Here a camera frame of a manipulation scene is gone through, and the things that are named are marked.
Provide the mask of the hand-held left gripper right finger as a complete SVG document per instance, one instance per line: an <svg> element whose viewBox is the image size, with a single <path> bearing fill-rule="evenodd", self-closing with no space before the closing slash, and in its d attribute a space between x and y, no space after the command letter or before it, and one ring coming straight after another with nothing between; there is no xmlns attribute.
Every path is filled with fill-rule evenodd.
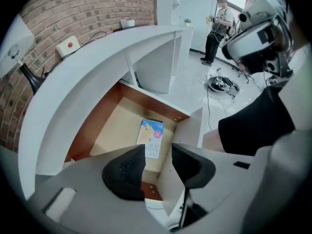
<svg viewBox="0 0 312 234"><path fill-rule="evenodd" d="M182 234L244 234L245 218L262 182L270 149L255 156L172 145L172 164L185 187Z"/></svg>

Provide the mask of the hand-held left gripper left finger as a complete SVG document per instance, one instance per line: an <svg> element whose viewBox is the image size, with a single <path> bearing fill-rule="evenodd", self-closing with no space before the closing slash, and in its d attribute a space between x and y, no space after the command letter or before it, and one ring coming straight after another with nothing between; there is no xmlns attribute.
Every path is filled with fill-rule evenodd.
<svg viewBox="0 0 312 234"><path fill-rule="evenodd" d="M141 190L143 145L89 157L40 185L30 208L57 234L156 234Z"/></svg>

